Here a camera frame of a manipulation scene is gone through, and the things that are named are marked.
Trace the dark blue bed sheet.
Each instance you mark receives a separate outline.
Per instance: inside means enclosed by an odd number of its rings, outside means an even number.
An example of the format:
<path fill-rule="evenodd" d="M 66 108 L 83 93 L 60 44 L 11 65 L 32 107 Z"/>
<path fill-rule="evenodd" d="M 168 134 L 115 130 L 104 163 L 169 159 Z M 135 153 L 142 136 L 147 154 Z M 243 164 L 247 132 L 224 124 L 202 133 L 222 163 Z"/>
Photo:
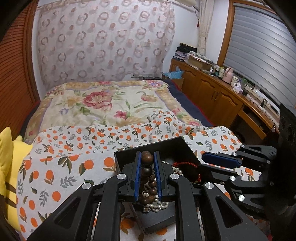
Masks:
<path fill-rule="evenodd" d="M 182 93 L 171 80 L 163 79 L 163 82 L 169 85 L 168 90 L 171 95 L 181 104 L 182 108 L 196 120 L 199 120 L 203 126 L 212 127 L 213 125 L 207 120 L 202 111 L 191 100 Z"/>

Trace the wooden cabinet counter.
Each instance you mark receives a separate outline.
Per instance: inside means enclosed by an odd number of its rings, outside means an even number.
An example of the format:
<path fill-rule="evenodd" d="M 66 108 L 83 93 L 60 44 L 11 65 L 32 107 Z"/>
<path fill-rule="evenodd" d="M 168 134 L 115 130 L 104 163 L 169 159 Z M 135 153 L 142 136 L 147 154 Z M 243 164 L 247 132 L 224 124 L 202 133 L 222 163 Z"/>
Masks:
<path fill-rule="evenodd" d="M 182 93 L 201 113 L 204 126 L 225 126 L 243 144 L 278 145 L 276 125 L 253 100 L 234 92 L 230 85 L 196 70 L 185 62 L 171 60 L 170 70 L 184 71 Z"/>

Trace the orange print white blanket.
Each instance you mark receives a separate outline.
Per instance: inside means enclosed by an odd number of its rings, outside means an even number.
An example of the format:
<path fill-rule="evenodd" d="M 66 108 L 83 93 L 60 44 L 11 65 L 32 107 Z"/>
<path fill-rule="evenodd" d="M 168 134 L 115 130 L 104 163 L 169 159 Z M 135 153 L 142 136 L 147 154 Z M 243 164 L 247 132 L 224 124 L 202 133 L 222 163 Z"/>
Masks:
<path fill-rule="evenodd" d="M 161 160 L 177 164 L 176 172 L 193 182 L 205 152 L 231 154 L 241 140 L 224 126 L 204 128 L 181 123 L 168 111 L 148 123 L 115 126 L 55 126 L 41 131 L 24 158 L 16 185 L 21 239 L 49 217 L 81 184 L 101 184 L 119 171 L 115 152 L 154 144 L 167 151 Z"/>

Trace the pink thermos jug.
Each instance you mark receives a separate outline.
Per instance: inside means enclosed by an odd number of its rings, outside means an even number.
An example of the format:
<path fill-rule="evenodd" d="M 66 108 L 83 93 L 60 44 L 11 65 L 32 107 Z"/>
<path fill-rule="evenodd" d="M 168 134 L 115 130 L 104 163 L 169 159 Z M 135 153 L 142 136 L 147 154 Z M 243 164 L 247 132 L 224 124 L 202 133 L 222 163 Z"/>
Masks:
<path fill-rule="evenodd" d="M 232 81 L 233 74 L 234 74 L 234 73 L 233 73 L 233 68 L 228 67 L 228 68 L 225 70 L 225 73 L 224 73 L 224 75 L 223 75 L 222 80 L 223 80 L 224 82 L 230 84 L 231 81 Z"/>

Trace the blue tissue bag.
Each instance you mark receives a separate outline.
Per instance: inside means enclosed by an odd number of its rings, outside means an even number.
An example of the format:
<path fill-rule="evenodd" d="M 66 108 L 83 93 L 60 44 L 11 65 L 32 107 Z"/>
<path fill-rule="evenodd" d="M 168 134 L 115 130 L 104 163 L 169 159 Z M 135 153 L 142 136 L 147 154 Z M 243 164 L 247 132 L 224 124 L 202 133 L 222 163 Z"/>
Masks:
<path fill-rule="evenodd" d="M 181 70 L 178 66 L 176 67 L 175 71 L 165 72 L 163 73 L 163 77 L 168 79 L 181 79 L 184 71 Z"/>

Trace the floral quilt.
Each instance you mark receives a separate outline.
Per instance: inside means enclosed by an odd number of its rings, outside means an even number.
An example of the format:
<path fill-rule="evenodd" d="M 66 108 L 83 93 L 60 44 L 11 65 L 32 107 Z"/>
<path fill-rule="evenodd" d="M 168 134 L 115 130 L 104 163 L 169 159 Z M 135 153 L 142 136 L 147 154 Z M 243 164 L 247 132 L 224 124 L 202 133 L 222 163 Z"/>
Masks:
<path fill-rule="evenodd" d="M 25 142 L 31 144 L 43 130 L 55 126 L 115 126 L 148 123 L 165 111 L 181 123 L 202 131 L 202 118 L 194 117 L 180 91 L 162 80 L 68 82 L 52 88 L 29 120 Z"/>

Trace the cardboard box on counter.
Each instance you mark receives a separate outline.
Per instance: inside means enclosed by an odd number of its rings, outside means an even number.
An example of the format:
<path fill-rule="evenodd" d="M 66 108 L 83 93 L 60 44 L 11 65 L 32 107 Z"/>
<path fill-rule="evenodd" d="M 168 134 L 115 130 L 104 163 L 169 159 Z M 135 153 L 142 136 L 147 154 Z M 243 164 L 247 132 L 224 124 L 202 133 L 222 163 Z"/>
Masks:
<path fill-rule="evenodd" d="M 199 58 L 199 57 L 195 57 L 195 56 L 189 56 L 187 63 L 198 68 L 201 70 L 206 70 L 209 71 L 212 68 L 212 64 L 206 62 L 205 60 Z"/>

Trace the grey window blind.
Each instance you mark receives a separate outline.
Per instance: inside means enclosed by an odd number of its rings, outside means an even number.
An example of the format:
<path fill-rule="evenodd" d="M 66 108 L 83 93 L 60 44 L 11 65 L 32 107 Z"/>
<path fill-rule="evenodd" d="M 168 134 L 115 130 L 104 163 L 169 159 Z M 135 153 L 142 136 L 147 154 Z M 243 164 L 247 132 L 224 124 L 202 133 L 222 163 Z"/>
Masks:
<path fill-rule="evenodd" d="M 295 40 L 278 15 L 234 3 L 224 65 L 278 104 L 295 106 Z"/>

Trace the stack of folded clothes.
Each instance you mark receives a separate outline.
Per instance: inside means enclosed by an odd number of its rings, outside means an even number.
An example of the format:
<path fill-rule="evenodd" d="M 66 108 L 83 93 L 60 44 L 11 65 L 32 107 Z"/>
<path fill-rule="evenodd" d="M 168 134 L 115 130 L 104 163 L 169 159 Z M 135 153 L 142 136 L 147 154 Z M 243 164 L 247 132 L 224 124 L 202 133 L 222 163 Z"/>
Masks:
<path fill-rule="evenodd" d="M 177 61 L 185 62 L 185 60 L 188 59 L 188 54 L 190 54 L 190 52 L 196 52 L 196 51 L 197 51 L 197 48 L 186 45 L 184 43 L 180 43 L 175 51 L 173 58 L 176 59 Z"/>

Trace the yellow plush toy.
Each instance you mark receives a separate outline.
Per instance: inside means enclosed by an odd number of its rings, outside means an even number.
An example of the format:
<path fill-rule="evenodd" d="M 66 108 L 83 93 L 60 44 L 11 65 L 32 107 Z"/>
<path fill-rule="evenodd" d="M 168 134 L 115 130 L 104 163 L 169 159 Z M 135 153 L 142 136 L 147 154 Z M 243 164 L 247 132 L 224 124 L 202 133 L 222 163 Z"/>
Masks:
<path fill-rule="evenodd" d="M 16 210 L 16 185 L 19 168 L 32 146 L 23 142 L 21 136 L 12 139 L 11 129 L 1 132 L 1 211 L 8 224 L 20 231 Z"/>

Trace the wooden louvered wardrobe door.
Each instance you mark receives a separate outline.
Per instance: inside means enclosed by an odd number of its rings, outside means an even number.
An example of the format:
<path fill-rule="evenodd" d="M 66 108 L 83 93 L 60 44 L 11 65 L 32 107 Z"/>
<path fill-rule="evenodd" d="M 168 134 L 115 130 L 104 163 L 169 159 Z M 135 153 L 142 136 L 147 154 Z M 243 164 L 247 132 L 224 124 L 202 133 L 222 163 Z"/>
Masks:
<path fill-rule="evenodd" d="M 1 36 L 1 129 L 24 135 L 40 104 L 32 60 L 32 30 L 38 1 L 19 1 Z"/>

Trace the cream tied window curtain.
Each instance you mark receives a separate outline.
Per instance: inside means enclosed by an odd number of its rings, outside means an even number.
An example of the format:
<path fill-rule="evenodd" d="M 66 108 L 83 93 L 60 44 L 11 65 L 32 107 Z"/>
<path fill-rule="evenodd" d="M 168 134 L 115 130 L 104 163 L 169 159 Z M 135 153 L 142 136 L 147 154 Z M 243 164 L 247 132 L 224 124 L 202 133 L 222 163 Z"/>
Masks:
<path fill-rule="evenodd" d="M 199 35 L 197 51 L 206 55 L 206 44 L 214 11 L 214 0 L 201 0 L 199 8 Z"/>

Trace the pink circle pattern curtain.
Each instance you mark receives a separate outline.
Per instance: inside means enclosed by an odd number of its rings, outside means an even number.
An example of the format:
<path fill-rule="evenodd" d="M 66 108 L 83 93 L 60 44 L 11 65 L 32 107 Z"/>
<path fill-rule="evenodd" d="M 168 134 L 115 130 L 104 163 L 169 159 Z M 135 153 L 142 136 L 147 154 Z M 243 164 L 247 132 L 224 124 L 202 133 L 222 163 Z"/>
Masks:
<path fill-rule="evenodd" d="M 153 76 L 175 34 L 169 1 L 56 1 L 39 8 L 38 61 L 47 90 L 71 81 Z"/>

